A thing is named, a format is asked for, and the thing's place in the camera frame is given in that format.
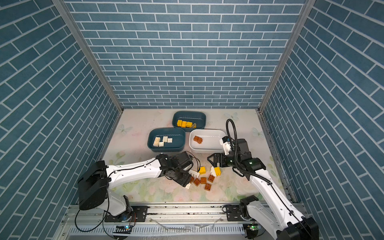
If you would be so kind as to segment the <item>white curved lego brick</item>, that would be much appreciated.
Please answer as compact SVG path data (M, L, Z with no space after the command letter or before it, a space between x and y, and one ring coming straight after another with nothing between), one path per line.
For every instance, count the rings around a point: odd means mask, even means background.
M217 176L217 174L216 174L216 171L215 171L215 168L214 168L214 167L211 167L210 173L211 173L211 175L213 175L214 177L216 177L216 176Z

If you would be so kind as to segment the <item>long white lego brick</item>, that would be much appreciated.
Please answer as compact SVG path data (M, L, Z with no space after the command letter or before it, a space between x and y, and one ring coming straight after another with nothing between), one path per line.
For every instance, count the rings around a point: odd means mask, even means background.
M192 175L194 178L198 178L200 176L200 173L194 171L194 170L189 170L189 174Z

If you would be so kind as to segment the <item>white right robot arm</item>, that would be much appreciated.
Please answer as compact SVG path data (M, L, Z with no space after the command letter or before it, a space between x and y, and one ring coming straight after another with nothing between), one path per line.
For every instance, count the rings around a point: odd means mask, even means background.
M224 151L212 154L210 163L213 167L231 167L258 189L269 206L266 210L255 196L241 199L240 209L245 220L256 220L276 240L319 239L316 221L305 217L276 187L264 163L252 157L245 139L225 136L220 139L220 144Z

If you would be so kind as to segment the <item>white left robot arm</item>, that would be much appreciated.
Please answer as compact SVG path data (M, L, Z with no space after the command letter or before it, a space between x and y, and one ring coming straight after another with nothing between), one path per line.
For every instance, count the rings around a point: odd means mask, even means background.
M192 175L193 157L187 152L175 156L159 154L146 161L127 165L107 165L105 161L93 163L78 179L79 209L95 208L112 216L129 214L129 200L117 195L113 189L126 183L165 177L186 187Z

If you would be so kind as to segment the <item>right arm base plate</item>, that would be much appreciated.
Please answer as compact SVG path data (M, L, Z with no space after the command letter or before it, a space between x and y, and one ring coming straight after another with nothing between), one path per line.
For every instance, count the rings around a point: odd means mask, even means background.
M239 205L224 205L222 211L225 213L228 222L245 221Z

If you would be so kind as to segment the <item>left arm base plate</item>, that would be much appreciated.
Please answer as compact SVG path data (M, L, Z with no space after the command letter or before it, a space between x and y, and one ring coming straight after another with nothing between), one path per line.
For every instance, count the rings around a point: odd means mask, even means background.
M145 222L148 206L131 206L131 208L120 215L112 216L108 214L105 218L107 223L134 223Z

